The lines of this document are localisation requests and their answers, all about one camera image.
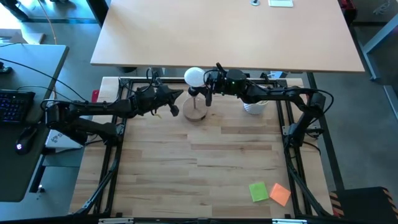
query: red object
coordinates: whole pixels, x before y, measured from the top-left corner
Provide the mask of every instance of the red object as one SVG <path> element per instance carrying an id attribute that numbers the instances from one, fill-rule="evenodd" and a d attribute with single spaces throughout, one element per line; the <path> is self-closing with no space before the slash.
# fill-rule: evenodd
<path id="1" fill-rule="evenodd" d="M 100 94 L 99 90 L 94 90 L 91 96 L 91 102 L 96 103 L 98 100 L 98 95 Z"/>

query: concrete floor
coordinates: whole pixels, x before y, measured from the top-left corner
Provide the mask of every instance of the concrete floor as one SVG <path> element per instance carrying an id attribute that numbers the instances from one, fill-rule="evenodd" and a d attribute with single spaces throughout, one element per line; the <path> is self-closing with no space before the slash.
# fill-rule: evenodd
<path id="1" fill-rule="evenodd" d="M 363 19 L 367 19 L 367 21 L 372 19 L 374 21 L 388 21 L 390 14 L 376 17 L 371 14 L 373 7 L 364 6 L 363 2 L 358 0 L 357 3 L 358 8 L 367 9 L 359 12 L 359 18 L 362 21 Z M 53 8 L 51 3 L 48 2 L 47 5 L 49 5 L 49 10 Z M 83 3 L 80 3 L 80 5 L 80 7 L 87 7 Z M 391 10 L 398 12 L 396 5 Z M 59 6 L 57 10 L 62 11 L 62 6 Z M 84 18 L 89 17 L 89 15 L 85 16 L 86 14 L 83 11 L 89 13 L 84 8 L 82 15 L 79 12 L 74 12 L 74 14 Z M 67 61 L 59 79 L 69 84 L 83 97 L 91 98 L 92 91 L 100 87 L 102 77 L 144 76 L 145 68 L 130 74 L 123 74 L 113 67 L 90 65 L 91 55 L 100 33 L 97 24 L 54 24 L 53 26 L 58 37 L 58 43 L 70 47 Z M 25 31 L 45 33 L 47 38 L 44 43 L 53 43 L 48 24 L 23 24 L 22 27 Z M 359 32 L 359 38 L 367 40 L 378 29 L 379 27 L 374 29 L 362 28 Z M 381 70 L 387 71 L 385 73 L 388 73 L 391 77 L 391 79 L 388 79 L 391 85 L 398 85 L 397 78 L 394 79 L 394 77 L 398 77 L 398 72 L 396 62 L 393 60 L 394 54 L 398 51 L 391 50 L 398 47 L 397 40 L 397 35 L 390 37 L 377 51 L 376 55 L 377 61 L 381 62 Z M 184 71 L 184 69 L 167 70 L 166 76 L 181 77 Z M 301 77 L 308 86 L 305 75 L 295 74 L 289 75 L 289 77 Z M 387 187 L 394 198 L 398 200 L 398 179 L 395 178 L 398 171 L 398 167 L 395 165 L 398 158 L 398 150 L 396 150 L 398 121 L 395 119 L 382 86 L 370 82 L 369 77 L 370 75 L 367 72 L 360 74 L 315 74 L 318 88 L 329 91 L 335 96 L 335 104 L 326 114 L 326 119 L 345 187 L 354 189 L 383 186 Z M 66 94 L 67 97 L 77 99 L 59 83 L 57 84 L 57 91 Z M 322 150 L 322 162 L 328 188 L 334 190 L 335 186 L 322 139 L 318 141 L 318 144 Z M 42 180 L 42 184 L 47 189 L 46 193 L 42 195 L 27 193 L 21 203 L 0 203 L 0 220 L 67 214 L 78 174 L 78 161 L 81 160 L 82 152 L 67 152 L 58 156 L 58 159 L 62 160 L 62 164 L 52 164 L 55 167 L 49 167 Z"/>

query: keyboard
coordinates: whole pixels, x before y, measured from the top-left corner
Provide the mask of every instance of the keyboard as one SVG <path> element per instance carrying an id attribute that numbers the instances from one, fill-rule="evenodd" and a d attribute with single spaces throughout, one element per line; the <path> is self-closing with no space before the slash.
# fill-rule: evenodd
<path id="1" fill-rule="evenodd" d="M 31 91 L 0 90 L 0 123 L 22 123 L 34 96 Z"/>

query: wooden tabletop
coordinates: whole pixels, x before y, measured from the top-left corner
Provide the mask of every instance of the wooden tabletop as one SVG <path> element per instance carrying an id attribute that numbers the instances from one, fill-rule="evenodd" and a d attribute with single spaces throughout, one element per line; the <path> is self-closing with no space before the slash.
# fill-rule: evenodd
<path id="1" fill-rule="evenodd" d="M 91 63 L 363 72 L 336 0 L 113 0 Z"/>
<path id="2" fill-rule="evenodd" d="M 288 84 L 302 86 L 302 80 L 288 79 Z M 117 91 L 118 78 L 104 77 L 98 101 L 113 101 Z M 187 97 L 185 92 L 177 99 L 180 109 Z M 293 111 L 298 119 L 301 112 L 295 106 Z M 265 182 L 268 191 L 275 183 L 289 189 L 274 101 L 267 104 L 264 114 L 253 116 L 243 110 L 239 99 L 216 95 L 207 117 L 198 123 L 187 121 L 182 112 L 172 117 L 168 107 L 158 114 L 162 118 L 145 114 L 127 122 L 113 214 L 156 218 L 282 218 L 293 214 L 290 200 L 286 207 L 271 199 L 254 203 L 249 191 L 249 185 L 256 182 Z M 110 122 L 111 116 L 93 120 Z M 308 188 L 331 213 L 319 152 L 304 145 L 301 154 Z M 101 143 L 86 147 L 71 212 L 81 208 L 97 188 L 103 156 Z"/>

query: white ball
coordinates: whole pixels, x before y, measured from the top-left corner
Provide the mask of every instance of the white ball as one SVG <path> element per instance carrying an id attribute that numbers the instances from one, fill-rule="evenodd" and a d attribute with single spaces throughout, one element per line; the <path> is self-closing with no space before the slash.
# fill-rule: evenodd
<path id="1" fill-rule="evenodd" d="M 199 87 L 204 85 L 203 75 L 205 71 L 198 67 L 189 68 L 184 74 L 185 82 L 192 87 Z"/>

